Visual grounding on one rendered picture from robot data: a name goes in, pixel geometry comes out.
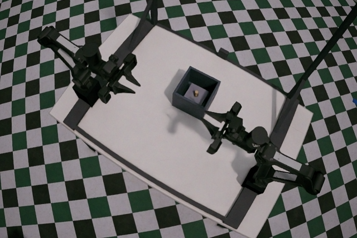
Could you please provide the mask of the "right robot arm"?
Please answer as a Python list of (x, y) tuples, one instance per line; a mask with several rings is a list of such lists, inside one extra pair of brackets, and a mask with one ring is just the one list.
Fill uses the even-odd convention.
[[(60, 34), (54, 26), (46, 26), (37, 38), (37, 42), (40, 45), (52, 49), (71, 70), (72, 82), (79, 89), (87, 92), (93, 84), (93, 81), (89, 79), (91, 73), (98, 75), (100, 65), (106, 62), (102, 60), (98, 45), (90, 43), (78, 46)], [(107, 64), (99, 72), (106, 81), (109, 81), (109, 75), (114, 69), (118, 68), (117, 62), (119, 58), (111, 54), (108, 60)]]

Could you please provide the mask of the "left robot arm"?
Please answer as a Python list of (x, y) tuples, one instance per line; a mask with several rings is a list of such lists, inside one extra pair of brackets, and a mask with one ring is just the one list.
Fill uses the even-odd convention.
[[(234, 141), (240, 140), (241, 136), (238, 137), (238, 134), (241, 130), (245, 131), (243, 119), (234, 115), (228, 125), (226, 136)], [(281, 153), (279, 148), (267, 137), (266, 129), (258, 126), (249, 133), (247, 132), (238, 146), (249, 154), (255, 153), (255, 150), (257, 150), (254, 157), (260, 167), (253, 175), (251, 183), (260, 188), (265, 188), (269, 183), (275, 181), (304, 187), (305, 191), (311, 195), (320, 193), (325, 181), (323, 172)], [(272, 167), (273, 165), (289, 172), (275, 170)]]

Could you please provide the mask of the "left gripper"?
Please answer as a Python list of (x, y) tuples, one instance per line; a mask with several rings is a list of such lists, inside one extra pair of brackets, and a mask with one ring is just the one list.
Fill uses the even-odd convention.
[[(232, 110), (233, 108), (233, 110)], [(228, 124), (230, 123), (230, 121), (232, 120), (233, 115), (238, 115), (242, 106), (239, 102), (235, 102), (234, 105), (232, 106), (232, 108), (230, 109), (230, 111), (227, 111), (226, 113), (215, 113), (212, 111), (207, 111), (205, 110), (204, 113), (206, 113), (208, 116), (212, 117), (213, 119), (215, 119), (216, 121), (218, 121), (219, 123), (224, 122), (225, 124), (223, 125), (221, 131), (219, 131), (219, 127), (214, 126), (213, 124), (211, 124), (209, 121), (207, 121), (204, 118), (200, 118), (200, 120), (204, 123), (204, 125), (206, 126), (206, 128), (208, 129), (209, 133), (211, 134), (211, 139), (213, 139), (213, 143), (209, 145), (208, 149), (206, 152), (208, 152), (209, 154), (215, 154), (218, 149), (220, 148), (222, 142), (220, 140), (223, 139), (227, 139), (228, 141), (232, 142), (233, 145), (237, 145), (239, 146), (241, 144), (241, 142), (243, 141), (244, 137), (246, 136), (247, 131), (242, 131), (240, 132), (240, 136), (241, 139), (234, 141), (229, 139), (226, 136), (226, 133), (228, 132)], [(225, 131), (225, 133), (223, 134), (223, 132)], [(211, 148), (210, 148), (211, 147)]]

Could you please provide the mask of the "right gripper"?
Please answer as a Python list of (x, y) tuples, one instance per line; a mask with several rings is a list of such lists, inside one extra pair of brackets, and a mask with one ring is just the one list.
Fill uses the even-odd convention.
[[(105, 79), (101, 76), (99, 72), (101, 72), (100, 70), (107, 62), (102, 63), (98, 69), (98, 76), (101, 77), (102, 80)], [(123, 60), (123, 63), (124, 66), (121, 69), (115, 68), (114, 71), (109, 75), (108, 86), (103, 85), (102, 88), (98, 91), (99, 99), (105, 104), (107, 104), (108, 101), (111, 99), (111, 94), (109, 94), (110, 92), (113, 92), (114, 95), (118, 93), (129, 93), (129, 94), (136, 93), (134, 90), (118, 82), (122, 76), (125, 76), (126, 80), (128, 80), (129, 82), (141, 87), (140, 83), (134, 78), (131, 72), (131, 70), (133, 70), (137, 65), (136, 55), (133, 53), (129, 53)]]

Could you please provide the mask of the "white flat plate with hole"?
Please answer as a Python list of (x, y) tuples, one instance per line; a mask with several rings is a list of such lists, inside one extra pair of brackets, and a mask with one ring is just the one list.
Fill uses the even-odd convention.
[[(198, 91), (198, 95), (197, 97), (195, 97), (195, 91)], [(187, 90), (186, 94), (184, 95), (184, 97), (200, 104), (200, 105), (203, 105), (205, 99), (207, 98), (208, 96), (208, 91), (195, 85), (195, 84), (191, 84), (189, 89)]]

